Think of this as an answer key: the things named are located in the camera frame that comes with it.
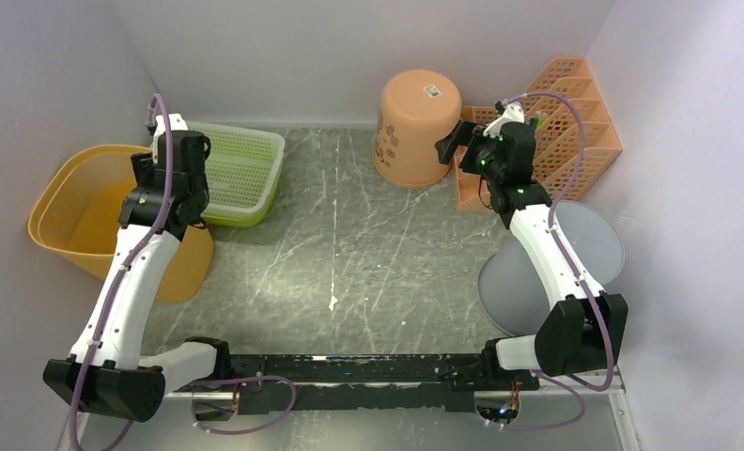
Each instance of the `white panel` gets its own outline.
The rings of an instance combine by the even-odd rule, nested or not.
[[[647,450],[744,449],[744,0],[620,0],[589,63],[624,152],[622,367]]]
[[[0,449],[56,449],[68,406],[42,370],[101,286],[29,240],[29,211],[75,152],[145,144],[152,93],[108,3],[0,2]]]
[[[585,54],[614,0],[113,0],[172,108],[190,120],[372,124],[400,71],[464,102],[519,94]]]

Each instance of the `gray marble tile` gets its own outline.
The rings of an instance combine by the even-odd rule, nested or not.
[[[476,352],[502,336],[477,301],[483,262],[508,233],[459,212],[453,176],[426,189],[385,180],[373,132],[284,130],[268,216],[213,227],[214,259],[187,303],[154,304],[144,353],[194,334],[232,352]]]

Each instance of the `orange basket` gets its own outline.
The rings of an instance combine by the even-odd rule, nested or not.
[[[117,217],[134,187],[131,156],[147,148],[95,146],[70,158],[56,173],[29,215],[29,236],[95,275],[106,278],[117,241]],[[180,303],[200,289],[214,241],[208,230],[189,227],[164,273],[156,300]]]

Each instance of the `barcode sticker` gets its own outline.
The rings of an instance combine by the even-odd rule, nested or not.
[[[425,86],[423,89],[431,98],[439,97],[442,94],[442,92],[435,85]]]

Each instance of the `purple cable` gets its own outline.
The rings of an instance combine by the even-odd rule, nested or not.
[[[269,428],[270,426],[283,420],[284,418],[286,418],[287,415],[289,415],[290,412],[292,412],[292,408],[295,407],[295,399],[297,398],[297,390],[295,388],[294,382],[290,381],[289,379],[283,376],[256,376],[253,378],[227,379],[223,381],[195,381],[193,382],[193,384],[195,385],[213,385],[213,384],[228,385],[228,384],[235,384],[235,383],[251,383],[251,382],[261,382],[261,381],[279,381],[279,382],[282,382],[288,385],[289,389],[292,391],[292,399],[289,401],[289,405],[287,406],[287,408],[284,409],[284,411],[281,412],[280,415],[276,416],[275,418],[272,418],[272,420],[268,421],[267,423],[264,423],[261,426],[256,426],[255,428],[242,429],[242,430],[212,429],[212,428],[207,428],[203,426],[199,421],[197,421],[197,416],[195,414],[195,403],[193,403],[193,406],[190,409],[190,412],[193,415],[193,426],[210,434],[244,435],[244,434],[250,434],[252,432],[258,432],[261,429]]]
[[[146,235],[137,243],[136,246],[134,246],[133,249],[131,249],[131,251],[129,251],[129,254],[126,255],[126,258],[123,259],[122,265],[124,268],[129,268],[131,266],[134,259],[146,247],[150,239],[156,234],[157,230],[162,228],[164,221],[167,220],[167,212],[170,209],[170,193],[173,189],[173,134],[170,131],[170,116],[167,113],[167,106],[164,104],[162,94],[158,92],[153,95],[150,103],[148,104],[148,119],[153,119],[154,108],[156,107],[157,103],[159,104],[159,109],[162,110],[165,138],[164,151],[167,155],[164,167],[165,174],[162,207],[159,209],[159,214],[157,214],[156,219],[153,221],[153,225],[151,225]],[[79,413],[79,403],[82,399],[82,389],[85,386],[85,375],[87,374],[87,369],[89,368],[90,364],[92,364],[93,359],[95,358],[96,349],[98,348],[97,343],[101,340],[103,329],[104,327],[106,327],[106,320],[108,319],[107,313],[112,309],[112,304],[115,303],[117,290],[120,288],[120,282],[123,280],[123,277],[125,275],[126,270],[118,270],[115,274],[115,278],[112,280],[112,284],[110,284],[109,289],[107,289],[106,291],[106,296],[103,300],[103,307],[101,308],[98,321],[96,321],[96,326],[93,330],[93,344],[87,347],[87,353],[85,354],[85,358],[82,361],[82,366],[79,368],[79,374],[76,377],[76,384],[73,386],[73,396],[70,399],[70,413],[68,418],[68,435],[70,435],[70,445],[75,451],[84,451],[84,449],[82,448],[82,444],[79,443],[79,431],[77,427],[78,425],[76,424],[76,416]],[[110,444],[109,446],[103,448],[102,451],[112,451],[113,449],[115,449],[117,445],[120,444],[120,441],[122,441],[123,438],[126,437],[126,434],[129,432],[129,428],[132,426],[132,424],[133,421],[129,421],[128,423],[126,423],[126,427],[123,428],[123,430],[120,432],[120,435],[117,436],[117,439],[115,439],[115,441],[112,442],[112,444]]]
[[[505,101],[504,104],[508,105],[514,101],[522,101],[530,97],[552,97],[553,99],[561,101],[571,112],[571,115],[574,117],[574,120],[577,122],[577,128],[580,131],[580,152],[577,156],[577,161],[574,164],[574,170],[571,172],[571,177],[568,178],[568,181],[566,182],[566,186],[563,187],[563,191],[561,191],[560,194],[558,194],[557,197],[554,199],[554,202],[551,203],[551,207],[549,208],[549,220],[548,220],[549,227],[551,230],[551,237],[554,239],[555,244],[557,244],[557,248],[560,249],[560,253],[563,254],[563,258],[566,260],[568,267],[574,273],[574,277],[576,277],[579,280],[581,277],[580,269],[577,268],[577,264],[574,263],[574,259],[571,258],[571,254],[568,252],[566,247],[563,245],[563,242],[560,240],[560,236],[557,234],[557,231],[552,229],[552,227],[554,226],[555,210],[557,210],[557,205],[560,203],[563,197],[565,197],[566,194],[568,194],[568,191],[571,189],[571,185],[574,183],[574,180],[577,179],[577,176],[580,173],[580,168],[582,167],[582,160],[585,158],[585,127],[582,125],[582,117],[580,117],[580,112],[577,111],[577,108],[575,108],[574,105],[572,105],[571,102],[568,101],[568,99],[554,92],[550,92],[550,91],[526,92],[524,94],[521,94],[520,96],[517,96],[508,101]],[[580,384],[582,384],[582,386],[590,390],[593,390],[595,392],[603,392],[607,390],[608,388],[610,388],[610,385],[612,383],[612,373],[615,367],[615,358],[612,353],[612,343],[610,341],[610,334],[607,332],[607,324],[604,321],[604,316],[601,314],[601,309],[599,309],[598,303],[596,302],[596,296],[591,291],[590,287],[588,287],[588,283],[585,282],[584,280],[580,280],[580,286],[582,287],[582,291],[585,292],[585,296],[588,297],[588,302],[591,304],[591,309],[594,312],[594,317],[596,317],[598,328],[601,331],[601,339],[604,342],[604,353],[605,353],[605,359],[607,361],[607,375],[605,376],[604,383],[602,383],[601,385],[593,385],[592,383],[585,381],[582,378],[575,376],[573,374],[570,375],[569,378],[571,378],[574,381],[579,382]]]

